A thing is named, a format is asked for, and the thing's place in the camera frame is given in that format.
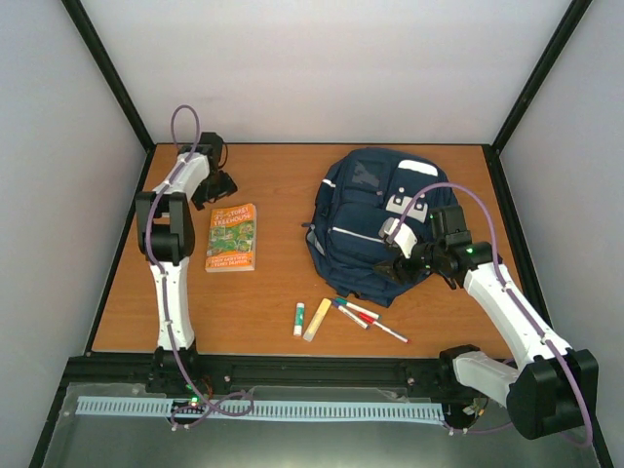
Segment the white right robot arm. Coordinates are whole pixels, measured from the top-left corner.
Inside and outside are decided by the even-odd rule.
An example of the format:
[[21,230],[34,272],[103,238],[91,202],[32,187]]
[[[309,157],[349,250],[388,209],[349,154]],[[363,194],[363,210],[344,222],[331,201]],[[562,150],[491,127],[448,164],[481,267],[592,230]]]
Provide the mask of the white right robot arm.
[[487,313],[515,363],[496,361],[474,346],[451,348],[441,354],[451,380],[506,408],[529,440],[583,427],[581,444],[589,446],[598,384],[594,356],[573,350],[545,323],[501,263],[494,241],[473,242],[460,207],[435,209],[429,219],[434,239],[421,242],[402,221],[387,218],[379,235],[397,255],[376,270],[399,283],[437,274],[451,289],[462,288]]

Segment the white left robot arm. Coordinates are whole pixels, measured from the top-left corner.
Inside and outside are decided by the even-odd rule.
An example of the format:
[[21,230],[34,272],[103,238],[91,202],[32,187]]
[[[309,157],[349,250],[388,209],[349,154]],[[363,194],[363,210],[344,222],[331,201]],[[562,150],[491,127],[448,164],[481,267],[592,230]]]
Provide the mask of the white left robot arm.
[[191,209],[234,194],[238,187],[221,167],[224,141],[203,132],[184,145],[165,179],[135,197],[139,250],[150,263],[159,314],[157,346],[166,352],[190,349],[195,333],[188,309],[187,272],[195,248]]

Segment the orange treehouse paperback book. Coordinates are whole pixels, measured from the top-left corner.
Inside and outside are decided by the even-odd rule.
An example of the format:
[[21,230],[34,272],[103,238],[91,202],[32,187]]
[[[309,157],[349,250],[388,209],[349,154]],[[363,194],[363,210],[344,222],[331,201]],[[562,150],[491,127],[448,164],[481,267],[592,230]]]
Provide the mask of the orange treehouse paperback book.
[[205,262],[208,273],[254,271],[256,217],[251,203],[211,211]]

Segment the navy blue backpack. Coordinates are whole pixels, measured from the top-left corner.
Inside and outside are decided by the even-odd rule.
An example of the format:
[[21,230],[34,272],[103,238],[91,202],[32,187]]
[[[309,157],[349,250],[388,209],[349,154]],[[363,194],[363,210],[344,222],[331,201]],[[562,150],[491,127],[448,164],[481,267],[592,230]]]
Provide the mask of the navy blue backpack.
[[387,219],[404,215],[418,240],[431,242],[428,212],[455,205],[452,189],[435,188],[414,205],[410,201],[422,188],[448,180],[435,163],[382,147],[355,149],[333,164],[322,179],[306,233],[319,276],[341,296],[353,294],[383,307],[425,281],[428,275],[419,273],[399,284],[374,270],[395,258],[380,229]]

